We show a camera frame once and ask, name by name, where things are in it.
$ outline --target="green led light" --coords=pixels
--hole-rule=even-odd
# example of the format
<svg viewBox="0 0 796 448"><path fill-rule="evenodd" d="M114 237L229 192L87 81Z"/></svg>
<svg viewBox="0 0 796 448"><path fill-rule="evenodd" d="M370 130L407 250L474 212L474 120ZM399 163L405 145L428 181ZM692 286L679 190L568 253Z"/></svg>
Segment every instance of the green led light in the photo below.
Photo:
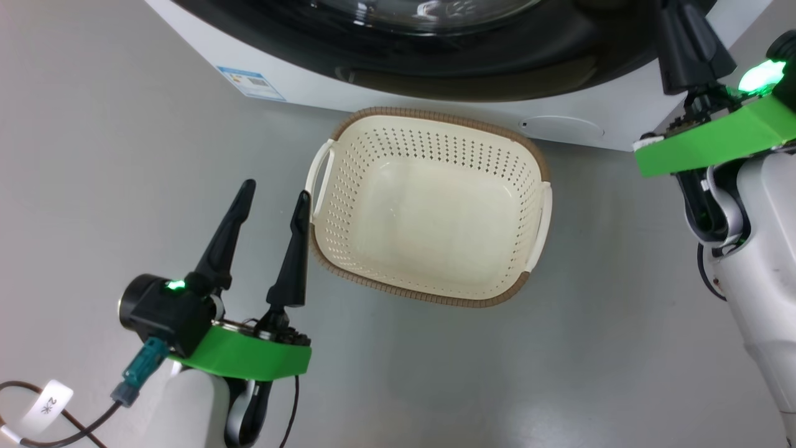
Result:
<svg viewBox="0 0 796 448"><path fill-rule="evenodd" d="M765 61L743 75L738 89L744 92L755 92L772 84L777 84L784 76L782 74L784 68L785 62Z"/></svg>
<svg viewBox="0 0 796 448"><path fill-rule="evenodd" d="M176 291L177 289L185 288L185 281L183 280L172 280L166 283L166 287L171 289L172 291Z"/></svg>

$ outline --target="green bracket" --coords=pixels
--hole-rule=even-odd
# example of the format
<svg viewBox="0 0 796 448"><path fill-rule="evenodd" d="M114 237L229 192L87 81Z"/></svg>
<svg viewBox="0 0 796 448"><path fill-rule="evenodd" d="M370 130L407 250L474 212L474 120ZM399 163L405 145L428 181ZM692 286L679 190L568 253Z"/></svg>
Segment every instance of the green bracket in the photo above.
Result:
<svg viewBox="0 0 796 448"><path fill-rule="evenodd" d="M636 151L644 177L710 167L796 140L796 113L769 95Z"/></svg>
<svg viewBox="0 0 796 448"><path fill-rule="evenodd" d="M278 344L214 326L190 358L170 358L213 375L273 381L305 374L310 356L309 347Z"/></svg>

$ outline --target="cable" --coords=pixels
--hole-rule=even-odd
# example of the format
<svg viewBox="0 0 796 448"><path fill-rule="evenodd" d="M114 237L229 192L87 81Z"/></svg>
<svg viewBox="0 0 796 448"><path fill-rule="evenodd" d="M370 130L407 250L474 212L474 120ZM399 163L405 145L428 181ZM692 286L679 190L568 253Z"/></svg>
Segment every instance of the cable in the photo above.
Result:
<svg viewBox="0 0 796 448"><path fill-rule="evenodd" d="M296 375L296 395L293 398L293 412L291 413L291 420L287 423L287 430L285 431L285 438L282 439L282 443L279 444L279 448L285 448L287 444L287 438L291 435L291 429L293 429L293 422L296 420L296 410L299 408L299 376Z"/></svg>
<svg viewBox="0 0 796 448"><path fill-rule="evenodd" d="M704 285L708 287L708 290L710 290L714 296L719 297L721 300L726 302L727 298L719 294L719 292L716 291L716 288L713 288L713 284L711 284L710 280L708 279L708 274L704 271L704 246L702 243L699 243L696 251L696 265L699 267L699 275L702 277Z"/></svg>
<svg viewBox="0 0 796 448"><path fill-rule="evenodd" d="M37 394L41 394L41 389L32 385L31 383L25 383L24 381L6 381L4 383L0 383L0 391L3 389L7 389L8 387L21 387L23 389L27 389L29 391L36 392ZM63 410L61 414L72 424L75 428L78 429L78 433L74 434L71 437L67 437L62 440L58 440L55 442L35 442L33 440L29 440L27 438L23 438L20 442L20 446L28 446L29 448L61 448L62 446L71 445L74 442L82 439L83 437L88 437L95 445L99 448L107 448L104 443L102 443L97 437L92 434L94 430L102 426L120 407L122 403L115 402L110 409L108 409L105 414L99 417L94 423L88 425L88 427L83 426L80 422L77 421L71 414L69 414L66 410ZM5 424L5 421L0 417L0 423Z"/></svg>

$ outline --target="washing machine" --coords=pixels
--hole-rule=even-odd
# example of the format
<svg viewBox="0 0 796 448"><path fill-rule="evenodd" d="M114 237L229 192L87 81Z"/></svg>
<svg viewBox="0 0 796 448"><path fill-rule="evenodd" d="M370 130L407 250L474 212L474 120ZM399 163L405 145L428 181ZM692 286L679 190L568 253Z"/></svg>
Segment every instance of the washing machine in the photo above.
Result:
<svg viewBox="0 0 796 448"><path fill-rule="evenodd" d="M244 95L453 113L630 151L665 96L659 0L147 0ZM726 46L771 0L696 0Z"/></svg>

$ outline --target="energy label sticker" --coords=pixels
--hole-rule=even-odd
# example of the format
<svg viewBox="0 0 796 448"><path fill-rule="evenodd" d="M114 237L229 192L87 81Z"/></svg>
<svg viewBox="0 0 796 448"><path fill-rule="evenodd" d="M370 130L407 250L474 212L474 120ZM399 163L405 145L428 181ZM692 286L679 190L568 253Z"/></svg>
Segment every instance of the energy label sticker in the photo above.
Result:
<svg viewBox="0 0 796 448"><path fill-rule="evenodd" d="M217 67L218 71L235 85L245 96L264 100L285 101L273 85L259 73Z"/></svg>

